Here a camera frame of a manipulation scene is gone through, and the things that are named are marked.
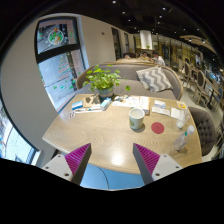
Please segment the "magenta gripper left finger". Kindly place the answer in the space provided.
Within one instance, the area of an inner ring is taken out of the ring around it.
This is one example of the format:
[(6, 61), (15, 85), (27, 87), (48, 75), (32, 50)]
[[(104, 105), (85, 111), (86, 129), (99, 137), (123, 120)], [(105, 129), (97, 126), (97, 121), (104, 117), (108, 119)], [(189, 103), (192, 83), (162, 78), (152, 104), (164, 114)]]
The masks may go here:
[(67, 155), (56, 155), (42, 169), (79, 185), (91, 153), (91, 144), (88, 143)]

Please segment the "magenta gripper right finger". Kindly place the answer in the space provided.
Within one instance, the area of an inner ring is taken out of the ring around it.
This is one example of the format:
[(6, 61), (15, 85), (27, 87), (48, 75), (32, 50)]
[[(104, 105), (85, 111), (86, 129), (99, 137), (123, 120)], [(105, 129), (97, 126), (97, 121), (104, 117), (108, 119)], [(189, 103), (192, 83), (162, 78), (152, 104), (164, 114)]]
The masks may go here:
[(182, 169), (168, 154), (159, 155), (137, 143), (133, 144), (133, 155), (145, 185)]

